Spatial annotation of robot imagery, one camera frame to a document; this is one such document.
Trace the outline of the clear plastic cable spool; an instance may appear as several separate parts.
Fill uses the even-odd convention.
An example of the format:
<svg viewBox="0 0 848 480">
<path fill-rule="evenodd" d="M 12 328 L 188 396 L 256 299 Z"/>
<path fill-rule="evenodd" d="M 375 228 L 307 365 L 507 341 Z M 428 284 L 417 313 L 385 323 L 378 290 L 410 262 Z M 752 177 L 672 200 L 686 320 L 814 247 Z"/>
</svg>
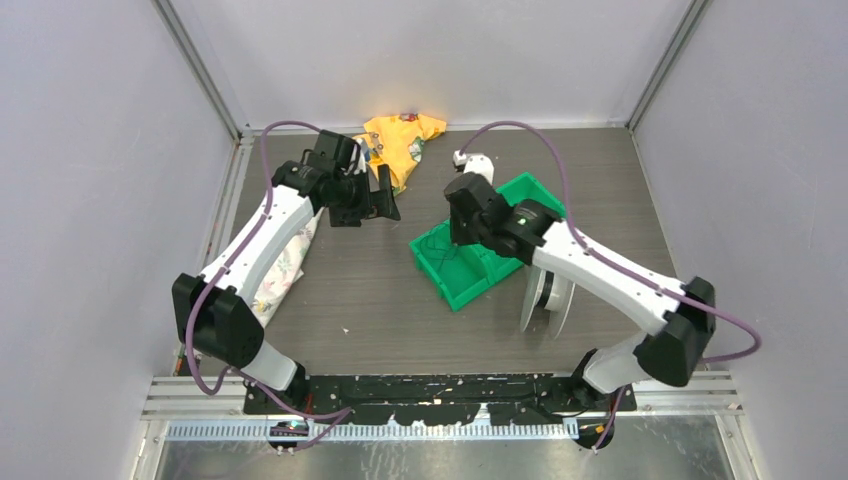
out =
<svg viewBox="0 0 848 480">
<path fill-rule="evenodd" d="M 572 280 L 552 271 L 531 266 L 522 301 L 519 330 L 525 332 L 536 310 L 549 313 L 547 334 L 556 339 L 561 335 L 568 317 L 576 285 Z"/>
</svg>

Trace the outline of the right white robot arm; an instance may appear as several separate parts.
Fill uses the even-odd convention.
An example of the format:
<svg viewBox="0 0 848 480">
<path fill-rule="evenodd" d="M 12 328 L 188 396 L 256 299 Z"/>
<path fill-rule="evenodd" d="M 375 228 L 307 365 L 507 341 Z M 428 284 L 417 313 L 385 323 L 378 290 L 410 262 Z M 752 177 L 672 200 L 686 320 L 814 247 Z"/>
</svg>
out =
<svg viewBox="0 0 848 480">
<path fill-rule="evenodd" d="M 715 288 L 694 277 L 664 276 L 616 254 L 532 200 L 510 204 L 478 173 L 444 190 L 451 239 L 550 272 L 589 291 L 630 318 L 640 333 L 588 352 L 572 375 L 571 397 L 596 410 L 615 390 L 653 379 L 686 386 L 716 330 Z"/>
</svg>

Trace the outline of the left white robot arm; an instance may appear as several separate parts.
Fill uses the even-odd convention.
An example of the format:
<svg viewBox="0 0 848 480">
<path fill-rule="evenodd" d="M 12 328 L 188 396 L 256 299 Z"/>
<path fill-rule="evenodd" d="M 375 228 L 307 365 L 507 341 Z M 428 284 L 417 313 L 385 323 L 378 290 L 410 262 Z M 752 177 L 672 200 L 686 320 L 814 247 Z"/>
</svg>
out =
<svg viewBox="0 0 848 480">
<path fill-rule="evenodd" d="M 269 387 L 280 412 L 298 412 L 307 398 L 301 364 L 265 339 L 251 309 L 264 277 L 285 247 L 321 212 L 334 227 L 401 218 L 390 172 L 378 168 L 370 186 L 370 155 L 361 139 L 321 130 L 312 148 L 266 174 L 266 195 L 249 223 L 197 275 L 181 274 L 172 286 L 176 330 L 187 353 L 200 352 Z"/>
</svg>

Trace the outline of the yellow printed cloth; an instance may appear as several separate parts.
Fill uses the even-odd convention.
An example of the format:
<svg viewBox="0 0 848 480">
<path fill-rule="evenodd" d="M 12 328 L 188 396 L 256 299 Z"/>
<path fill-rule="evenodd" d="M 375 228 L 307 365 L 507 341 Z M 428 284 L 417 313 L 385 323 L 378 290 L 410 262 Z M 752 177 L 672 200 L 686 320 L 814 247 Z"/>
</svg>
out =
<svg viewBox="0 0 848 480">
<path fill-rule="evenodd" d="M 369 167 L 374 174 L 386 165 L 391 176 L 393 193 L 406 189 L 407 181 L 423 158 L 423 149 L 447 129 L 448 123 L 418 113 L 374 117 L 363 125 L 364 132 L 356 135 L 369 150 Z"/>
</svg>

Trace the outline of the green three-compartment bin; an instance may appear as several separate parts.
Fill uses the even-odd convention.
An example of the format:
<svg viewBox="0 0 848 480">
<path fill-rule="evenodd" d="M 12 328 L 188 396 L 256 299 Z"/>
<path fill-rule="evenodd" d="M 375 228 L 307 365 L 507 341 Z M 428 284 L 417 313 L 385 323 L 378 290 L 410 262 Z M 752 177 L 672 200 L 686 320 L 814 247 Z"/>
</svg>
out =
<svg viewBox="0 0 848 480">
<path fill-rule="evenodd" d="M 532 199 L 561 216 L 566 215 L 563 203 L 528 172 L 497 187 L 496 191 L 511 204 Z M 518 259 L 501 257 L 480 245 L 452 244 L 447 220 L 412 240 L 409 247 L 415 267 L 429 278 L 439 297 L 454 312 L 523 266 Z"/>
</svg>

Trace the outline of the white floral cloth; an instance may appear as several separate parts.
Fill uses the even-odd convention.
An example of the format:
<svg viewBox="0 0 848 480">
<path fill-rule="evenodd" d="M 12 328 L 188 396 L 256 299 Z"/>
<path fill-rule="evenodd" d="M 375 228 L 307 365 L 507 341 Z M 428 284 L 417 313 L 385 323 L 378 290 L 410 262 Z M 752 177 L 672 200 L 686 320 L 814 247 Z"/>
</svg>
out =
<svg viewBox="0 0 848 480">
<path fill-rule="evenodd" d="M 321 209 L 297 232 L 259 285 L 251 310 L 263 327 L 270 323 L 292 286 L 304 275 L 302 266 L 323 213 L 324 210 Z"/>
</svg>

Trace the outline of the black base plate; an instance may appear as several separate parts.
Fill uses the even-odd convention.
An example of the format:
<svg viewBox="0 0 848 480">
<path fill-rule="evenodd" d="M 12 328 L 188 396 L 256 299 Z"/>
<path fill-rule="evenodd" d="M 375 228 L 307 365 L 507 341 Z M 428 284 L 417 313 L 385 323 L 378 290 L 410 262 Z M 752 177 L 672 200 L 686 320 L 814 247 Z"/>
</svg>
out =
<svg viewBox="0 0 848 480">
<path fill-rule="evenodd" d="M 495 426 L 549 425 L 568 415 L 611 412 L 609 398 L 591 407 L 571 380 L 553 373 L 451 375 L 314 375 L 275 395 L 288 406 L 329 425 L 342 410 L 343 425 L 468 425 L 487 412 Z"/>
</svg>

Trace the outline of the slotted metal rail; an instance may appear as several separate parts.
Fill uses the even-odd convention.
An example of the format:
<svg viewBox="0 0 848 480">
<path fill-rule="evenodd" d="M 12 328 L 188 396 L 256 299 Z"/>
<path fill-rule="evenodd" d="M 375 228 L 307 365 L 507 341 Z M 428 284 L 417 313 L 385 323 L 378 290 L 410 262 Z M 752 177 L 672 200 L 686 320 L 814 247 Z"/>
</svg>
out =
<svg viewBox="0 0 848 480">
<path fill-rule="evenodd" d="M 415 421 L 403 426 L 391 420 L 385 425 L 326 425 L 297 419 L 185 420 L 172 421 L 165 430 L 169 439 L 181 441 L 260 441 L 304 442 L 317 436 L 326 441 L 400 440 L 576 440 L 577 420 L 567 418 L 556 424 L 493 425 L 489 419 L 468 424 L 427 426 Z"/>
</svg>

